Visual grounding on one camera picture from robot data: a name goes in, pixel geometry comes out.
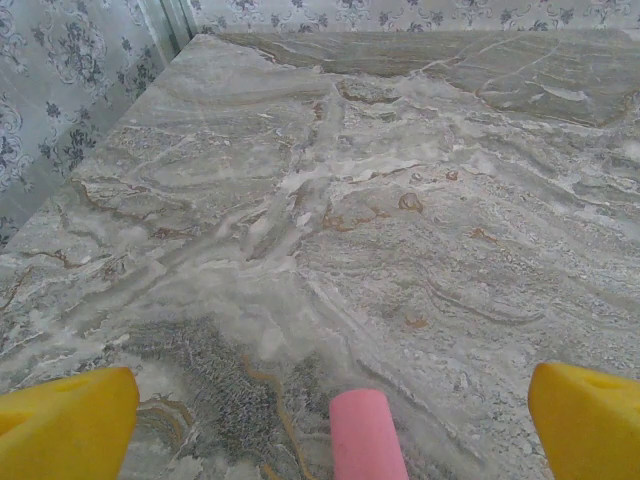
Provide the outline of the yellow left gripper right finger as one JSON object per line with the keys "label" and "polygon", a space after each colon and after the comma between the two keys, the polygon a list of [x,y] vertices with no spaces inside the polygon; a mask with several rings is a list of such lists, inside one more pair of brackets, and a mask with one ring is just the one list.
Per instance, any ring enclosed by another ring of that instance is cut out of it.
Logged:
{"label": "yellow left gripper right finger", "polygon": [[541,363],[528,407],[554,478],[639,477],[638,381]]}

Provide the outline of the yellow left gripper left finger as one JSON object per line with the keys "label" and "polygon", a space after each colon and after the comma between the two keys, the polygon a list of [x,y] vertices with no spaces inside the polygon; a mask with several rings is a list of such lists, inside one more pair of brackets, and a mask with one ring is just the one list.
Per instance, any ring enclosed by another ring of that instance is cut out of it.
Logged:
{"label": "yellow left gripper left finger", "polygon": [[115,479],[136,424],[127,367],[93,370],[1,396],[3,479]]}

